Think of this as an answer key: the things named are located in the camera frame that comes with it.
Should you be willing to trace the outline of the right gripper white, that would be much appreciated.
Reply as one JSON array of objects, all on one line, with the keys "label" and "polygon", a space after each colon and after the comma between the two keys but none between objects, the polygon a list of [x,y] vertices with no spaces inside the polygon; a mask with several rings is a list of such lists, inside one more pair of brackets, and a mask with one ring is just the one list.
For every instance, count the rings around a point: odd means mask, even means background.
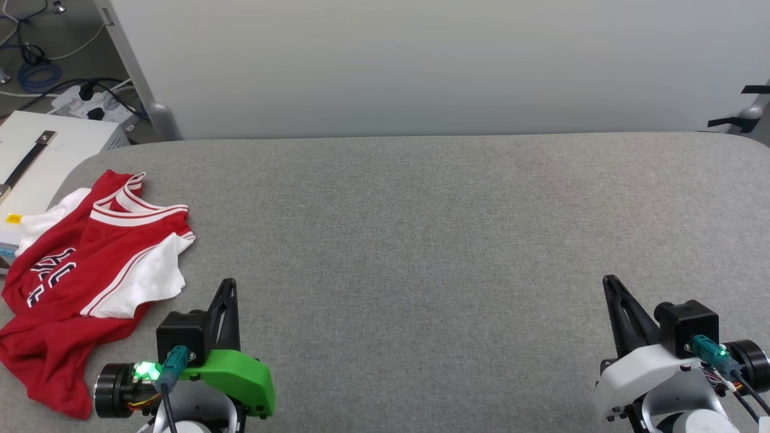
[{"label": "right gripper white", "polygon": [[641,399],[644,422],[695,410],[726,417],[700,359],[679,359],[658,345],[659,326],[616,275],[605,275],[603,287],[619,360],[603,370],[595,386],[597,416],[617,416],[616,408],[624,410]]}]

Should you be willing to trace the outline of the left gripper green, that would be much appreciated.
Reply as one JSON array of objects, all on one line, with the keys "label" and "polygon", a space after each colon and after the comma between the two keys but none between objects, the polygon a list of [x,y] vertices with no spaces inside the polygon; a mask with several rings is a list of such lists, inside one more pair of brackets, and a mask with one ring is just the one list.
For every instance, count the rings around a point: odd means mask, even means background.
[{"label": "left gripper green", "polygon": [[241,350],[237,282],[221,281],[208,309],[209,356],[200,367],[187,367],[180,381],[203,381],[248,408],[253,417],[271,417],[277,397],[267,365]]}]

